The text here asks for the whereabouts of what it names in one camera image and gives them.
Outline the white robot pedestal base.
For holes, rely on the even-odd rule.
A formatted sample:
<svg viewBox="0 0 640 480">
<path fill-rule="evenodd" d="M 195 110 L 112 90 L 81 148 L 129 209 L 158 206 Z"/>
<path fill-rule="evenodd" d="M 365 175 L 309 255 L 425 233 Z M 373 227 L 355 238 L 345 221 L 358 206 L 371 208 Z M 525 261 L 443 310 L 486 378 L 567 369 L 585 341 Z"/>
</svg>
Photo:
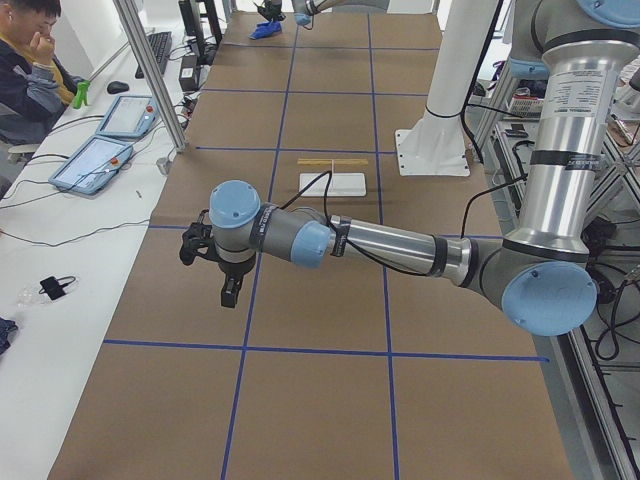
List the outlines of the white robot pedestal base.
<svg viewBox="0 0 640 480">
<path fill-rule="evenodd" d="M 424 114 L 412 128 L 395 132 L 402 176 L 470 175 L 462 127 L 465 102 L 501 9 L 497 0 L 451 3 Z"/>
</svg>

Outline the aluminium frame post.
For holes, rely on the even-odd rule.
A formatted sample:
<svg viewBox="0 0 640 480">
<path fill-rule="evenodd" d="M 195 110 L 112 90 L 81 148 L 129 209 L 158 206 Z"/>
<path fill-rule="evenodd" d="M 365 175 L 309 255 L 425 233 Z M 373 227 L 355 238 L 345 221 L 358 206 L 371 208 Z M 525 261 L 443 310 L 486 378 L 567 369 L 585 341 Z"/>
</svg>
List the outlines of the aluminium frame post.
<svg viewBox="0 0 640 480">
<path fill-rule="evenodd" d="M 141 67 L 144 79 L 157 102 L 157 109 L 169 133 L 172 144 L 177 153 L 182 153 L 187 145 L 186 137 L 173 108 L 163 75 L 148 42 L 135 2 L 132 0 L 113 0 L 113 4 L 134 56 Z"/>
</svg>

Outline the lower blue teach pendant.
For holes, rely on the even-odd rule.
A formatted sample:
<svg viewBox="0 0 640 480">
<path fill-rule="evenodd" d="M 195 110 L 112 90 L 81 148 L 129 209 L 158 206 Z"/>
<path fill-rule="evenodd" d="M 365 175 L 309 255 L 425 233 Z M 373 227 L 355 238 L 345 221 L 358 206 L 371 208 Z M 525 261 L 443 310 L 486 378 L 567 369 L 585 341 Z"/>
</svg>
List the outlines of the lower blue teach pendant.
<svg viewBox="0 0 640 480">
<path fill-rule="evenodd" d="M 48 179 L 65 193 L 93 196 L 129 162 L 133 144 L 100 135 L 90 137 Z"/>
</svg>

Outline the white wooden towel rack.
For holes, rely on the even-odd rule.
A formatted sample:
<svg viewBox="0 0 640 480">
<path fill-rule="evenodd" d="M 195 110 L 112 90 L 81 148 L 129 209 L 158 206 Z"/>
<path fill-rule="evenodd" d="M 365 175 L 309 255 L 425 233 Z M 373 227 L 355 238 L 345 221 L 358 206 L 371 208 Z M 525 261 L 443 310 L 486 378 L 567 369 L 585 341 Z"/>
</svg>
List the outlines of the white wooden towel rack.
<svg viewBox="0 0 640 480">
<path fill-rule="evenodd" d="M 366 159 L 313 159 L 300 158 L 300 167 L 313 167 L 299 174 L 299 191 L 303 197 L 364 197 Z"/>
</svg>

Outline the seated person in jacket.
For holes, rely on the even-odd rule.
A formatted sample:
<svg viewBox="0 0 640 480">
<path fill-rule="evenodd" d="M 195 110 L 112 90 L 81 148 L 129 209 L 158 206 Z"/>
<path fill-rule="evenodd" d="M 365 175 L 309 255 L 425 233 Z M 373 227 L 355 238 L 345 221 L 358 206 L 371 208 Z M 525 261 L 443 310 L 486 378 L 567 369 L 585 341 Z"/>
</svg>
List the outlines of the seated person in jacket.
<svg viewBox="0 0 640 480">
<path fill-rule="evenodd" d="M 1 140 L 9 145 L 42 142 L 83 80 L 56 56 L 60 15 L 58 0 L 1 3 Z"/>
</svg>

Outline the black computer mouse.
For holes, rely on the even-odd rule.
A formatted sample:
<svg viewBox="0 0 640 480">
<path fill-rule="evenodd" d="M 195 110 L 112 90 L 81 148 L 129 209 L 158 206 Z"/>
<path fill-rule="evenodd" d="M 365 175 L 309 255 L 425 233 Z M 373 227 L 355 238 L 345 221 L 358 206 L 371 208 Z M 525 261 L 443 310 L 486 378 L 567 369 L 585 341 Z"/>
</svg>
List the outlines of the black computer mouse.
<svg viewBox="0 0 640 480">
<path fill-rule="evenodd" d="M 106 88 L 108 94 L 115 95 L 127 92 L 130 89 L 129 85 L 126 82 L 122 81 L 111 81 Z"/>
</svg>

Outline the blue teach pendant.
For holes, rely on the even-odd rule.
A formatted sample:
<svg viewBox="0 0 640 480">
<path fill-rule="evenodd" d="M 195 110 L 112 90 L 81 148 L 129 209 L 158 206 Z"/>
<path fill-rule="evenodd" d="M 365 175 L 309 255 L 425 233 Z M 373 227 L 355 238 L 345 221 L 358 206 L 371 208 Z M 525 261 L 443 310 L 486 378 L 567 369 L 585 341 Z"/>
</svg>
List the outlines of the blue teach pendant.
<svg viewBox="0 0 640 480">
<path fill-rule="evenodd" d="M 117 96 L 96 129 L 96 134 L 117 139 L 139 139 L 153 126 L 157 104 L 143 95 Z"/>
<path fill-rule="evenodd" d="M 48 179 L 65 193 L 93 196 L 129 162 L 133 144 L 100 135 L 90 137 Z"/>
</svg>

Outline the blue towel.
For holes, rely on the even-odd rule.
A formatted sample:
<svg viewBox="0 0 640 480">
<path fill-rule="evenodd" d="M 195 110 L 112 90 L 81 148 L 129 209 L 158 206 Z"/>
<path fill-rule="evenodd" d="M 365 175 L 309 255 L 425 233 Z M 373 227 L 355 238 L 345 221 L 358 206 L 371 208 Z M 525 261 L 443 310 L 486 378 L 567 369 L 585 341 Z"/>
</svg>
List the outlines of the blue towel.
<svg viewBox="0 0 640 480">
<path fill-rule="evenodd" d="M 262 22 L 256 25 L 255 30 L 249 35 L 249 38 L 259 40 L 279 34 L 281 31 L 282 26 L 280 21 Z"/>
</svg>

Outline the black power adapter box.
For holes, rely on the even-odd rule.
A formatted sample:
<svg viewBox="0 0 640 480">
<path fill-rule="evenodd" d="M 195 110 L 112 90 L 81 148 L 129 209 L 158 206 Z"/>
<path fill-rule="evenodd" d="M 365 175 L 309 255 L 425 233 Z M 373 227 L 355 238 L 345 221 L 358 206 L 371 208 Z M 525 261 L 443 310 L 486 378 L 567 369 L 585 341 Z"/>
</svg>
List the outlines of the black power adapter box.
<svg viewBox="0 0 640 480">
<path fill-rule="evenodd" d="M 194 54 L 181 58 L 179 84 L 183 92 L 195 92 L 200 88 L 201 65 Z"/>
</svg>

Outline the green clamp tool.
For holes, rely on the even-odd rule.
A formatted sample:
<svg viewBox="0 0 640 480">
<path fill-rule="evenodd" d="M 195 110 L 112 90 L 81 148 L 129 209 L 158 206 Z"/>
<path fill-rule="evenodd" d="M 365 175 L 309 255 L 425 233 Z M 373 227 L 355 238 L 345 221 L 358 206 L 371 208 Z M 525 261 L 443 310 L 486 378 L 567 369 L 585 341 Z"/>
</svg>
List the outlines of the green clamp tool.
<svg viewBox="0 0 640 480">
<path fill-rule="evenodd" d="M 76 94 L 71 103 L 73 109 L 80 109 L 88 105 L 88 92 L 91 86 L 89 80 L 79 81 L 76 86 Z"/>
</svg>

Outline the upper blue teach pendant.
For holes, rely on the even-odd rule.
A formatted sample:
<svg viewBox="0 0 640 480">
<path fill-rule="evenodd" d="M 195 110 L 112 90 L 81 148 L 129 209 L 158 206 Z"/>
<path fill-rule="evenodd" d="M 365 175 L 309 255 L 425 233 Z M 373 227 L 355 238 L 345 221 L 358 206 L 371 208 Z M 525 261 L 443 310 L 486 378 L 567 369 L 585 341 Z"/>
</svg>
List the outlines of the upper blue teach pendant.
<svg viewBox="0 0 640 480">
<path fill-rule="evenodd" d="M 117 96 L 96 129 L 96 134 L 117 139 L 139 139 L 153 126 L 157 104 L 143 95 Z"/>
</svg>

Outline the black keyboard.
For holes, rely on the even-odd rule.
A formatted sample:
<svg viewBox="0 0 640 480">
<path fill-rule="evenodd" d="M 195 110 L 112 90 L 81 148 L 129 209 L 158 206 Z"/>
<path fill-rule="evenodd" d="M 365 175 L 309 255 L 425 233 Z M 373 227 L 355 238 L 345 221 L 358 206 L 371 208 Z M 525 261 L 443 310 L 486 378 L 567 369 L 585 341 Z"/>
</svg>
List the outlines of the black keyboard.
<svg viewBox="0 0 640 480">
<path fill-rule="evenodd" d="M 169 31 L 150 33 L 147 41 L 153 53 L 153 58 L 158 64 L 161 75 L 165 74 L 169 55 L 172 50 L 172 33 Z"/>
</svg>

